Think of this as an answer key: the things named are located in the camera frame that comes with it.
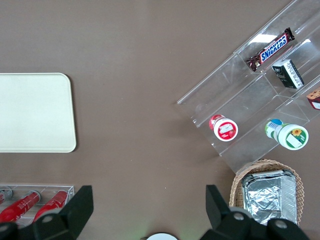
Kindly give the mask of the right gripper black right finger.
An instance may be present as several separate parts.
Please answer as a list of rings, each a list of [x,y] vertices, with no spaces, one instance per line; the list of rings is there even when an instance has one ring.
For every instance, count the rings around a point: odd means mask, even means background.
[[[216,185],[205,189],[205,207],[211,229],[202,240],[308,240],[303,230],[287,219],[274,218],[262,225],[242,208],[231,210]]]

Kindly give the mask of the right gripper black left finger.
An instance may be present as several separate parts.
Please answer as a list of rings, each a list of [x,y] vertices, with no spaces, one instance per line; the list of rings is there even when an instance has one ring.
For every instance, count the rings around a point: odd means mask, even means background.
[[[30,225],[0,224],[2,240],[76,240],[94,211],[93,189],[83,185],[60,210],[49,210]]]

